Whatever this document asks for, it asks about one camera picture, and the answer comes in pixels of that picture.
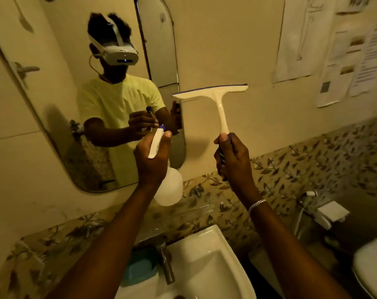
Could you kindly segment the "person's right hand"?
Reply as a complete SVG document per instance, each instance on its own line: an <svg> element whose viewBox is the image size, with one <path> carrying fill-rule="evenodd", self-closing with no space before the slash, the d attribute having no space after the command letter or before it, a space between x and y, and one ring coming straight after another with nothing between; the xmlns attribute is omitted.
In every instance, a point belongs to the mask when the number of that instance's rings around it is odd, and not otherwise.
<svg viewBox="0 0 377 299"><path fill-rule="evenodd" d="M260 201L261 195L252 176L251 161L247 147L234 133L231 135L232 153L226 156L227 179L231 190L246 209Z"/></svg>

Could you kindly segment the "white window squeegee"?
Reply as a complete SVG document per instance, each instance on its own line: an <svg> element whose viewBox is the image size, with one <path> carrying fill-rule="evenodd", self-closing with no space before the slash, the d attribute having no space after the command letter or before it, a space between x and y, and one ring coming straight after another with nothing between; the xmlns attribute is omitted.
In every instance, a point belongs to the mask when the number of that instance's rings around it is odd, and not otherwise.
<svg viewBox="0 0 377 299"><path fill-rule="evenodd" d="M222 98L227 93L233 92L245 92L249 88L248 84L242 85L222 85L222 86L210 86L205 88L198 88L194 90L187 90L178 93L174 93L172 97L174 99L183 100L195 100L200 97L207 97L211 99L217 107L218 115L219 115L219 125L220 125L220 133L227 133L230 138L230 132L227 126L227 120L225 115L225 110L222 103ZM205 142L202 140L191 140L190 137L187 137L186 131L183 130L183 135L185 139L185 155L187 156L187 144L189 145L202 145Z"/></svg>

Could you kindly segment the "white spray bottle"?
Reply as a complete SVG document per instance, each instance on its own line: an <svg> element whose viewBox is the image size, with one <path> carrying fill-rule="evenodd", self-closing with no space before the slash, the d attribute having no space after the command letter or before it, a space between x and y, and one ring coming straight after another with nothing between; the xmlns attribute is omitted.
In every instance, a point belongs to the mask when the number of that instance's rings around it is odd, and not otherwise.
<svg viewBox="0 0 377 299"><path fill-rule="evenodd" d="M153 159L157 155L159 144L164 132L164 125L160 125L155 131L155 135L151 143L150 153L148 155L149 159ZM154 199L160 206L172 206L178 203L182 196L183 180L181 173L177 169L168 166L166 176L158 188Z"/></svg>

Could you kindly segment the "person's left forearm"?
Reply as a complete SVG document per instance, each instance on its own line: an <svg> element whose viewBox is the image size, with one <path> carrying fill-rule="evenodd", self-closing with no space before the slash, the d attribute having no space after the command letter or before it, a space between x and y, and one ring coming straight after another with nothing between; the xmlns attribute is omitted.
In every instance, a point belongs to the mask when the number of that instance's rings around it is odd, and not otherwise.
<svg viewBox="0 0 377 299"><path fill-rule="evenodd" d="M114 299L145 212L161 183L140 183L45 299Z"/></svg>

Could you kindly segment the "person's right forearm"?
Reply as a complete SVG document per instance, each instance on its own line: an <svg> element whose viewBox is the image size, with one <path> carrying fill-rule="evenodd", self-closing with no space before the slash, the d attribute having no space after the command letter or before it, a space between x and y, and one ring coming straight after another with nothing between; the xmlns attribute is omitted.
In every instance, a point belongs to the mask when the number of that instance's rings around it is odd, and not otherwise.
<svg viewBox="0 0 377 299"><path fill-rule="evenodd" d="M261 199L248 209L286 299L351 299Z"/></svg>

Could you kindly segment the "white bidet sprayer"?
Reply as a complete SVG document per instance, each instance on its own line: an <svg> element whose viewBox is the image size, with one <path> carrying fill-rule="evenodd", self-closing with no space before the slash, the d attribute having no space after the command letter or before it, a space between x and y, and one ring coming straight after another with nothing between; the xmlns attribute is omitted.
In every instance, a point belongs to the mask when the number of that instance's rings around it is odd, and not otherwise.
<svg viewBox="0 0 377 299"><path fill-rule="evenodd" d="M303 194L301 194L298 198L296 198L296 206L299 207L299 215L297 216L295 225L294 225L294 236L296 236L297 239L301 238L302 228L301 228L301 221L303 216L307 216L310 219L314 219L314 215L307 210L305 206L305 202L307 198L316 198L318 196L317 191L310 190L306 191Z"/></svg>

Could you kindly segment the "white ceramic sink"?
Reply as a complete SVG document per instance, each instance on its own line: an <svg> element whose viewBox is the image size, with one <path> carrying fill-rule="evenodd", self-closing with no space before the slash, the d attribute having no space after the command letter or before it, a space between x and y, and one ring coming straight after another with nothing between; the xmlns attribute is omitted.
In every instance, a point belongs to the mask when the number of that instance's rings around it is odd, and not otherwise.
<svg viewBox="0 0 377 299"><path fill-rule="evenodd" d="M139 284L119 287L115 299L257 299L246 272L217 225L166 247L175 282L164 271Z"/></svg>

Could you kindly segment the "metal sink faucet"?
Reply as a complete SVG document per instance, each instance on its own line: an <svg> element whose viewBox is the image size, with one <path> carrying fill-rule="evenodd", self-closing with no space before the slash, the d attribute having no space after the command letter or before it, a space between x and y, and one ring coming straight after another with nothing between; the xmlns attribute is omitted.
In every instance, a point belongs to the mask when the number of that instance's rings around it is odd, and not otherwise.
<svg viewBox="0 0 377 299"><path fill-rule="evenodd" d="M167 285L171 285L175 282L175 275L171 265L171 254L167 250L166 242L164 240L157 242L155 248L159 256L159 263L163 269L166 283Z"/></svg>

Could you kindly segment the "white toilet paper holder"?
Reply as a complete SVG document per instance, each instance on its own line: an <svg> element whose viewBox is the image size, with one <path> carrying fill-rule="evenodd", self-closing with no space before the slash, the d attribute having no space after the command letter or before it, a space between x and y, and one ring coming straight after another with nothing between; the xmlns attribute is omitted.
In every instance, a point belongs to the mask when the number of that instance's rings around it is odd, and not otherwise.
<svg viewBox="0 0 377 299"><path fill-rule="evenodd" d="M316 209L314 221L325 230L330 230L334 222L344 222L350 211L338 204L330 201Z"/></svg>

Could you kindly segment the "blue soap dish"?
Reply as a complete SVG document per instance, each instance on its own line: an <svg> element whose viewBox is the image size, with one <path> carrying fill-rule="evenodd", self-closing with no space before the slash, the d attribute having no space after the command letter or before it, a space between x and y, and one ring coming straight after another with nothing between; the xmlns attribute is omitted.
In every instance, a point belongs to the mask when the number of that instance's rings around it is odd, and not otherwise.
<svg viewBox="0 0 377 299"><path fill-rule="evenodd" d="M157 273L157 264L158 252L154 247L134 249L120 286L133 286L154 277Z"/></svg>

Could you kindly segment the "rounded wall mirror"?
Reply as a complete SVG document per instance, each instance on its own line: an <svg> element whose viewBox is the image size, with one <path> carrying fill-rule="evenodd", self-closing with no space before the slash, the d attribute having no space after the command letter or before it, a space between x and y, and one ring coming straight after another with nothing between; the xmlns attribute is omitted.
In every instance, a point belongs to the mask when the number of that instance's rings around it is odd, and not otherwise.
<svg viewBox="0 0 377 299"><path fill-rule="evenodd" d="M150 127L176 131L185 160L173 23L163 0L0 0L0 48L75 185L137 182L133 155Z"/></svg>

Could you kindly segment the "large drawing wall paper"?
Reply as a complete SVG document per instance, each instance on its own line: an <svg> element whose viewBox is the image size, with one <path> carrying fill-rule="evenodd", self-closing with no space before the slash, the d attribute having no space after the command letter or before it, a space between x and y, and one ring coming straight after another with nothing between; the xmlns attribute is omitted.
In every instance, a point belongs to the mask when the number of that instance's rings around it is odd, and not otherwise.
<svg viewBox="0 0 377 299"><path fill-rule="evenodd" d="M285 0L273 82L315 73L330 40L337 0Z"/></svg>

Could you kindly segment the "printed wall paper with pictures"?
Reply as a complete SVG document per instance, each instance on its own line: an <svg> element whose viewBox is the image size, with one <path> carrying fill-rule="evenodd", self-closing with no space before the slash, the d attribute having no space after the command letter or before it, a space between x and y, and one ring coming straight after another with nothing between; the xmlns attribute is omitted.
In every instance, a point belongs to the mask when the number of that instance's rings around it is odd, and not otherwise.
<svg viewBox="0 0 377 299"><path fill-rule="evenodd" d="M366 39L367 33L362 29L341 28L333 33L315 97L317 108L345 99Z"/></svg>

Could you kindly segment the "text wall paper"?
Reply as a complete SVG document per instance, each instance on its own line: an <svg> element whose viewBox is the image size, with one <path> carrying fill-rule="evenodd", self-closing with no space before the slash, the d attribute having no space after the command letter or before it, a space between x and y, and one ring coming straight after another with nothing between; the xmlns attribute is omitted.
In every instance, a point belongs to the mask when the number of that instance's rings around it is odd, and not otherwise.
<svg viewBox="0 0 377 299"><path fill-rule="evenodd" d="M368 35L360 62L356 66L348 95L355 97L377 86L377 24Z"/></svg>

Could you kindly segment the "small wall paper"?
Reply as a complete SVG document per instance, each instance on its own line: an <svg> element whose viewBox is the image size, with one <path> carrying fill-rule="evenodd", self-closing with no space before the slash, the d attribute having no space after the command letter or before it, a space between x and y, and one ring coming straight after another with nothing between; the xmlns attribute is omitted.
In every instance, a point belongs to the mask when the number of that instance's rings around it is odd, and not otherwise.
<svg viewBox="0 0 377 299"><path fill-rule="evenodd" d="M337 0L336 13L358 13L361 12L370 0Z"/></svg>

